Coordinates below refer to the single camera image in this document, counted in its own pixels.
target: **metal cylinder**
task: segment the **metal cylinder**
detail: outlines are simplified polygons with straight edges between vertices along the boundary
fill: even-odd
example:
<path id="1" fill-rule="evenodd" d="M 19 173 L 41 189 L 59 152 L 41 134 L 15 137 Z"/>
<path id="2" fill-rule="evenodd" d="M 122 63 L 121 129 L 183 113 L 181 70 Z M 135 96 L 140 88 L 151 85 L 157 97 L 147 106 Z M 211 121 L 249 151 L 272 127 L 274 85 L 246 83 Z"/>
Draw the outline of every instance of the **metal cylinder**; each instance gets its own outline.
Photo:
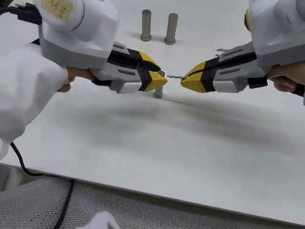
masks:
<path id="1" fill-rule="evenodd" d="M 142 34 L 141 40 L 148 42 L 152 39 L 151 36 L 151 21 L 152 21 L 152 12 L 150 10 L 142 11 Z"/>
<path id="2" fill-rule="evenodd" d="M 163 71 L 158 71 L 158 73 L 165 77 L 165 72 Z M 156 89 L 153 93 L 153 96 L 156 98 L 156 99 L 161 99 L 163 97 L 163 86 L 159 87 L 158 89 Z"/>
<path id="3" fill-rule="evenodd" d="M 164 38 L 165 44 L 172 45 L 176 43 L 176 29 L 178 24 L 178 14 L 170 13 L 168 16 L 167 33 Z"/>

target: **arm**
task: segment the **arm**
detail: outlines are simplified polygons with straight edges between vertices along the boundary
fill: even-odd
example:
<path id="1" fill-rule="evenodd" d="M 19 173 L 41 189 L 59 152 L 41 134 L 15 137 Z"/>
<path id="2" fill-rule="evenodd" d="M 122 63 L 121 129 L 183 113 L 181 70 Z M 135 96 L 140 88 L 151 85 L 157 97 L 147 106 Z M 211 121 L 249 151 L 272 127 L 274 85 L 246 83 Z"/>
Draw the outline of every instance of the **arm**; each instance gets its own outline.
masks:
<path id="1" fill-rule="evenodd" d="M 35 44 L 0 57 L 0 160 L 67 79 L 67 69 Z"/>

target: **metal rod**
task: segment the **metal rod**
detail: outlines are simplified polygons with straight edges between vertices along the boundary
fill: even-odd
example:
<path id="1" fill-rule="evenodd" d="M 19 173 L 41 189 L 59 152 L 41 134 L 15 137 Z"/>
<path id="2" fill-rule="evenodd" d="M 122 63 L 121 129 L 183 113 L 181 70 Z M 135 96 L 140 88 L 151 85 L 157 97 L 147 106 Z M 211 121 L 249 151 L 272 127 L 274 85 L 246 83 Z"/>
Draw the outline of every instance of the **metal rod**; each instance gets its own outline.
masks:
<path id="1" fill-rule="evenodd" d="M 141 40 L 148 42 L 152 39 L 151 36 L 152 12 L 150 10 L 142 11 L 142 34 Z"/>
<path id="2" fill-rule="evenodd" d="M 158 71 L 158 73 L 165 77 L 165 72 L 163 71 Z M 163 86 L 157 88 L 154 93 L 153 93 L 153 96 L 156 98 L 156 99 L 161 99 L 163 97 Z"/>
<path id="3" fill-rule="evenodd" d="M 184 79 L 185 76 L 178 76 L 178 75 L 167 75 L 168 78 L 174 78 L 174 79 Z"/>
<path id="4" fill-rule="evenodd" d="M 176 29 L 178 24 L 178 14 L 170 13 L 168 16 L 167 33 L 164 38 L 165 44 L 172 45 L 176 43 Z"/>
<path id="5" fill-rule="evenodd" d="M 229 51 L 228 49 L 217 49 L 216 51 L 218 52 L 227 52 Z"/>

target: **human hand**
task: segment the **human hand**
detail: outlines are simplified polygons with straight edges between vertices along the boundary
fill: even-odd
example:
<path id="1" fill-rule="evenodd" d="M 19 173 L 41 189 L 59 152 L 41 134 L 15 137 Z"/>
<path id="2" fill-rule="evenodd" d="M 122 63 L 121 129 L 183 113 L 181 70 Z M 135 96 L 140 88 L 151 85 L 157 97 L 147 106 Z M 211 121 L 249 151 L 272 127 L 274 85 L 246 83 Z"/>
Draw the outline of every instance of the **human hand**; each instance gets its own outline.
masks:
<path id="1" fill-rule="evenodd" d="M 281 92 L 294 92 L 297 85 L 305 85 L 305 61 L 276 66 L 268 74 L 274 87 Z"/>
<path id="2" fill-rule="evenodd" d="M 78 69 L 67 67 L 68 70 L 68 79 L 65 82 L 65 85 L 61 87 L 58 92 L 68 92 L 71 89 L 71 83 L 75 80 L 75 77 L 81 77 L 88 80 L 94 80 L 95 76 L 87 69 Z"/>

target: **white tabletop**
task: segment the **white tabletop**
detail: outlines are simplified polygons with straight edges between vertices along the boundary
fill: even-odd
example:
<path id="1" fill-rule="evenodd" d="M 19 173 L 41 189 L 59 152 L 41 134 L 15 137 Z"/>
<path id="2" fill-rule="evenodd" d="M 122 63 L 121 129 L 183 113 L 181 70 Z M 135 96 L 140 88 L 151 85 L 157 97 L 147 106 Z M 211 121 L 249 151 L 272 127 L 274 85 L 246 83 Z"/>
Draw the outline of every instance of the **white tabletop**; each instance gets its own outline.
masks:
<path id="1" fill-rule="evenodd" d="M 250 41 L 245 0 L 115 0 L 117 41 L 184 75 L 218 48 Z M 152 11 L 142 42 L 141 11 Z M 177 43 L 163 43 L 168 14 Z M 34 40 L 36 27 L 5 15 L 1 51 Z M 305 107 L 272 86 L 198 94 L 169 80 L 164 98 L 118 95 L 78 79 L 16 140 L 28 168 L 96 184 L 305 225 Z M 19 166 L 13 151 L 2 160 Z"/>

